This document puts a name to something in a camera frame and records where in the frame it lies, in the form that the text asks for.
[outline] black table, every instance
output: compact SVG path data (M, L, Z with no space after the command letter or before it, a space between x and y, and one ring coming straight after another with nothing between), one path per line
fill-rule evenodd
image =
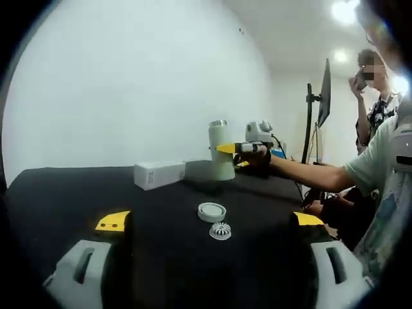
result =
M179 182L151 191L132 167L36 169L6 192L12 230L41 279L109 213L132 210L133 299L142 308L290 308L295 258L286 236L299 195L290 180L237 175L220 183ZM232 237L217 241L196 214L227 209Z

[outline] white box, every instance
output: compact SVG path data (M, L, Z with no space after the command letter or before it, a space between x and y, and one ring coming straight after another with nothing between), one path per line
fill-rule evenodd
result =
M142 162L135 165L135 185L151 190L185 177L185 162Z

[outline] light green t-shirt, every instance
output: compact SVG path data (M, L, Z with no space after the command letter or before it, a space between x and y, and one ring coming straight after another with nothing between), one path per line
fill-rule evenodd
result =
M344 168L363 194L379 190L379 207L354 253L368 276L376 281L407 222L412 202L411 173L395 172L389 160L389 140L397 116L377 130L365 152Z

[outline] ceiling light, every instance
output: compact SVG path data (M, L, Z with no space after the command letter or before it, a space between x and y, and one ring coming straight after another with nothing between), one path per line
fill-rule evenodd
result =
M395 76L391 79L391 85L393 90L400 92L402 95L405 95L409 91L409 82L405 77Z
M356 2L339 1L332 5L332 16L340 23L348 26L356 21Z
M336 62L340 62L340 63L348 62L348 54L343 50L335 51L334 58Z

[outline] white wall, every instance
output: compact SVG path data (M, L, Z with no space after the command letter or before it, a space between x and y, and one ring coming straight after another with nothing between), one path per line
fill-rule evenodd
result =
M221 118L242 140L274 103L262 56L239 28L217 0L64 0L10 85L8 185L38 167L209 158L208 123Z
M288 155L301 159L306 130L307 84L310 82L313 93L321 89L322 75L307 73L273 72L274 93L274 133L287 143ZM366 89L365 101L370 107L377 100L372 89ZM317 120L319 103L314 103L312 127ZM357 155L355 146L355 123L358 118L357 101L349 89L348 81L332 77L332 101L330 116L322 127L324 140L324 162L342 165Z

